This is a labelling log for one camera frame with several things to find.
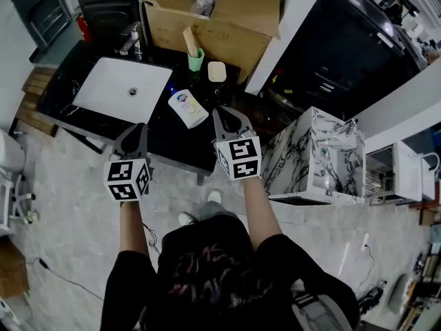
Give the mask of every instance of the cable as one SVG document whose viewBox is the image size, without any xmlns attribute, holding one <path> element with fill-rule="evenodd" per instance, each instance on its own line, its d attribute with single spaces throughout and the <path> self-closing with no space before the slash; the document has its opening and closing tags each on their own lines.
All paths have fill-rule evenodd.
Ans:
<svg viewBox="0 0 441 331">
<path fill-rule="evenodd" d="M 369 245 L 367 245 L 367 244 L 365 244 L 365 247 L 369 249 L 369 256 L 371 257 L 373 263 L 372 263 L 372 266 L 371 266 L 369 272 L 367 273 L 367 277 L 366 277 L 366 279 L 365 279 L 362 283 L 360 283 L 360 284 L 358 285 L 357 292 L 360 290 L 361 286 L 362 286 L 363 284 L 365 284 L 366 281 L 369 279 L 369 276 L 371 275 L 371 272 L 372 272 L 372 270 L 373 270 L 373 267 L 375 266 L 375 259 L 374 259 L 373 256 L 372 256 L 372 253 L 371 253 L 371 247 L 370 247 Z"/>
<path fill-rule="evenodd" d="M 19 270 L 20 268 L 22 268 L 24 265 L 34 265 L 35 262 L 38 260 L 38 262 L 40 263 L 41 266 L 43 266 L 43 268 L 45 270 L 50 271 L 52 274 L 54 274 L 55 276 L 57 276 L 59 279 L 62 279 L 65 282 L 71 283 L 73 285 L 76 285 L 80 288 L 83 288 L 86 292 L 90 293 L 91 295 L 93 295 L 94 297 L 98 298 L 101 301 L 104 301 L 103 298 L 101 298 L 100 296 L 96 295 L 95 293 L 93 293 L 92 291 L 88 290 L 86 287 L 84 287 L 83 285 L 77 283 L 77 282 L 73 282 L 70 281 L 69 279 L 65 279 L 64 277 L 60 276 L 59 274 L 57 274 L 56 272 L 52 271 L 49 266 L 47 265 L 46 262 L 43 261 L 43 259 L 41 257 L 36 257 L 34 260 L 32 260 L 32 262 L 24 262 L 21 263 L 20 265 L 18 265 L 15 269 L 11 269 L 11 270 L 2 270 L 2 272 L 16 272 L 17 270 Z"/>
<path fill-rule="evenodd" d="M 34 265 L 35 261 L 38 260 L 38 259 L 40 259 L 40 258 L 36 257 L 34 260 L 32 260 L 32 262 L 23 262 L 23 263 L 21 263 L 20 265 L 18 265 L 14 269 L 1 270 L 0 281 L 1 281 L 1 278 L 2 278 L 3 274 L 8 273 L 8 272 L 16 272 L 16 271 L 20 270 L 24 265 Z"/>
<path fill-rule="evenodd" d="M 155 251 L 158 254 L 160 254 L 158 248 L 156 247 L 156 243 L 158 243 L 158 237 L 156 236 L 156 233 L 154 232 L 153 229 L 148 228 L 147 225 L 144 222 L 143 222 L 143 225 L 144 225 L 145 229 L 147 229 L 149 231 L 150 235 L 153 238 L 153 241 L 151 239 L 149 239 L 149 247 L 154 248 Z"/>
<path fill-rule="evenodd" d="M 282 110 L 283 115 L 285 116 L 285 118 L 288 119 L 289 124 L 291 124 L 293 121 L 286 115 L 286 113 Z"/>
<path fill-rule="evenodd" d="M 433 170 L 433 172 L 436 173 L 436 171 L 437 171 L 438 168 L 440 167 L 440 156 L 438 156 L 438 153 L 436 153 L 436 152 L 430 152 L 430 153 L 427 153 L 427 154 L 422 154 L 422 155 L 421 155 L 421 160 L 422 160 L 423 158 L 426 158 L 426 157 L 429 157 L 429 156 L 435 156 L 436 159 L 437 159 L 436 167 L 435 167 L 435 169 Z"/>
<path fill-rule="evenodd" d="M 42 265 L 47 271 L 50 271 L 53 275 L 57 276 L 59 279 L 62 279 L 65 282 L 71 283 L 73 285 L 76 285 L 77 287 L 83 288 L 86 292 L 90 293 L 91 295 L 93 295 L 94 297 L 98 298 L 100 301 L 104 301 L 103 298 L 101 298 L 100 296 L 96 295 L 95 293 L 93 293 L 91 290 L 88 290 L 86 287 L 84 287 L 83 285 L 77 283 L 77 282 L 73 282 L 69 279 L 65 279 L 64 277 L 60 276 L 59 274 L 57 274 L 56 272 L 52 271 L 49 266 L 47 265 L 46 262 L 44 262 L 42 259 L 39 259 L 39 263 L 40 265 Z"/>
</svg>

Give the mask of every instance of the fire extinguisher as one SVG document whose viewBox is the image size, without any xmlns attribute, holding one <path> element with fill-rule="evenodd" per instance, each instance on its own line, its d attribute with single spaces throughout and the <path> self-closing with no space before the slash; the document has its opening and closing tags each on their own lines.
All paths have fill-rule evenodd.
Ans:
<svg viewBox="0 0 441 331">
<path fill-rule="evenodd" d="M 92 41 L 92 37 L 90 36 L 90 33 L 89 33 L 88 23 L 85 21 L 84 15 L 80 14 L 76 18 L 76 22 L 78 23 L 78 27 L 79 27 L 81 33 L 83 34 L 84 40 L 85 41 Z"/>
</svg>

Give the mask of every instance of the white sink basin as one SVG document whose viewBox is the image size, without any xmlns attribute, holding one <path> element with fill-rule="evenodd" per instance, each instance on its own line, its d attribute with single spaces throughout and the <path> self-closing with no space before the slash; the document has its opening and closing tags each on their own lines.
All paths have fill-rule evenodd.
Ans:
<svg viewBox="0 0 441 331">
<path fill-rule="evenodd" d="M 131 123 L 147 123 L 171 74 L 167 68 L 103 57 L 73 105 Z"/>
</svg>

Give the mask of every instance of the cardboard box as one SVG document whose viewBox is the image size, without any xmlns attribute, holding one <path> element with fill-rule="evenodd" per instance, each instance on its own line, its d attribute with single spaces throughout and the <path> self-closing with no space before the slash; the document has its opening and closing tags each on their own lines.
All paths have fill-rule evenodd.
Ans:
<svg viewBox="0 0 441 331">
<path fill-rule="evenodd" d="M 29 290 L 26 261 L 9 238 L 0 238 L 0 297 L 3 299 Z"/>
<path fill-rule="evenodd" d="M 145 0 L 154 45 L 187 52 L 183 31 L 191 26 L 205 55 L 238 66 L 242 83 L 278 37 L 280 0 L 217 0 L 210 17 L 192 13 L 194 4 Z"/>
<path fill-rule="evenodd" d="M 430 227 L 432 224 L 435 223 L 435 215 L 437 214 L 436 211 L 428 210 L 428 209 L 421 209 L 420 211 L 420 225 L 423 225 L 425 227 Z"/>
</svg>

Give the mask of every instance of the black cable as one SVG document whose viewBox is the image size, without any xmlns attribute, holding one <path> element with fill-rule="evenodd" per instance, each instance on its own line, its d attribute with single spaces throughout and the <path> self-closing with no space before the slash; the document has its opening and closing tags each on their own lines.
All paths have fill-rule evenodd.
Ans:
<svg viewBox="0 0 441 331">
<path fill-rule="evenodd" d="M 150 235 L 153 238 L 153 241 L 151 239 L 149 239 L 149 247 L 154 248 L 155 251 L 158 254 L 160 254 L 158 248 L 156 247 L 156 243 L 158 243 L 158 237 L 156 236 L 156 233 L 154 232 L 153 229 L 148 228 L 147 225 L 144 222 L 143 222 L 143 225 L 144 225 L 145 229 L 147 229 L 149 231 Z"/>
<path fill-rule="evenodd" d="M 59 279 L 62 279 L 65 282 L 71 283 L 73 285 L 76 285 L 80 288 L 83 288 L 86 292 L 90 293 L 91 295 L 93 295 L 94 297 L 98 298 L 101 301 L 104 301 L 103 298 L 99 297 L 98 295 L 96 295 L 95 293 L 93 293 L 92 291 L 88 290 L 86 287 L 84 287 L 83 285 L 77 283 L 77 282 L 73 282 L 70 281 L 68 279 L 65 279 L 64 277 L 60 276 L 59 274 L 57 274 L 56 272 L 52 271 L 49 266 L 47 265 L 46 262 L 43 261 L 43 259 L 41 257 L 36 257 L 34 260 L 32 260 L 32 262 L 24 262 L 20 265 L 18 265 L 15 269 L 11 269 L 11 270 L 2 270 L 1 272 L 16 272 L 17 270 L 19 270 L 20 268 L 22 268 L 24 265 L 34 265 L 35 262 L 38 260 L 38 262 L 40 263 L 41 266 L 43 266 L 43 268 L 45 270 L 50 271 L 52 274 L 54 274 L 55 276 L 57 276 Z"/>
<path fill-rule="evenodd" d="M 371 272 L 372 272 L 372 270 L 373 270 L 373 267 L 375 266 L 375 259 L 374 259 L 373 256 L 372 256 L 372 253 L 371 253 L 371 247 L 370 247 L 369 245 L 367 245 L 367 244 L 365 244 L 365 247 L 369 249 L 369 256 L 371 257 L 373 263 L 372 263 L 372 266 L 371 266 L 369 272 L 367 273 L 367 277 L 366 277 L 366 279 L 365 279 L 362 283 L 360 283 L 360 285 L 358 285 L 357 292 L 360 290 L 361 286 L 362 286 L 363 284 L 365 284 L 366 281 L 369 279 L 369 276 L 371 275 Z"/>
<path fill-rule="evenodd" d="M 87 289 L 86 287 L 84 287 L 83 285 L 81 285 L 81 284 L 79 284 L 79 283 L 77 283 L 77 282 L 73 282 L 73 281 L 71 281 L 71 280 L 69 280 L 69 279 L 65 279 L 64 277 L 60 276 L 60 275 L 57 274 L 56 272 L 52 271 L 52 270 L 49 268 L 49 266 L 47 265 L 47 263 L 43 261 L 43 259 L 37 257 L 37 258 L 34 259 L 34 261 L 35 261 L 36 259 L 39 260 L 40 265 L 42 265 L 44 269 L 46 269 L 47 271 L 50 271 L 52 274 L 54 274 L 55 276 L 57 276 L 59 279 L 62 279 L 62 280 L 65 281 L 65 282 L 68 282 L 68 283 L 71 283 L 71 284 L 73 284 L 73 285 L 76 285 L 77 287 L 83 288 L 86 292 L 88 292 L 88 293 L 90 293 L 91 295 L 93 295 L 94 297 L 98 298 L 100 301 L 104 301 L 103 298 L 99 297 L 98 295 L 96 295 L 95 293 L 93 293 L 91 290 L 88 290 L 88 289 Z"/>
</svg>

